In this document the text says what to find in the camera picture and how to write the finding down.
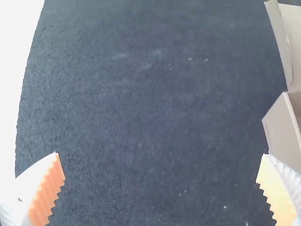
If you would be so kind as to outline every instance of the carpet fiber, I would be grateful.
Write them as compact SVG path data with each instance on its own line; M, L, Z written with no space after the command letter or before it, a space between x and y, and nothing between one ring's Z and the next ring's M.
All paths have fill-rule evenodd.
M255 178L284 90L262 0L46 0L16 174L59 152L51 226L272 226Z

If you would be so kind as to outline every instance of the orange ridged pad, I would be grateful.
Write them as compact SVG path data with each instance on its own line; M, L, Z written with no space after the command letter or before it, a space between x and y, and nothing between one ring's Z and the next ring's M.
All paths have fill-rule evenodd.
M44 226L49 223L51 208L55 206L57 193L61 191L65 179L60 157L56 153L29 207L28 217L33 226Z
M280 175L267 155L263 155L256 182L267 197L270 210L274 213L276 226L289 226L297 217L296 208Z

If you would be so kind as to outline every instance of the dark carpet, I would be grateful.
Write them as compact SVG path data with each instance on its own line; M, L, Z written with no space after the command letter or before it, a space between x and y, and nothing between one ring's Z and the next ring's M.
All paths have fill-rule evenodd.
M46 0L16 174L59 152L52 226L272 226L255 179L284 90L262 0Z

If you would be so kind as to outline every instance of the brown cardboard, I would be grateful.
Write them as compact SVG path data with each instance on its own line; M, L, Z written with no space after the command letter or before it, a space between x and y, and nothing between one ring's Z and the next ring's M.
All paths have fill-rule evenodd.
M279 48L288 90L301 89L301 7L265 2Z
M270 153L301 173L301 91L283 92L262 123Z

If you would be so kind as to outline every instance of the cardboard box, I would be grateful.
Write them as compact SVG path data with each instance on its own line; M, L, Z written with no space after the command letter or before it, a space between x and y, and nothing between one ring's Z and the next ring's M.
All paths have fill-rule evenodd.
M265 2L285 73L283 92L262 119L270 153L301 174L301 7Z

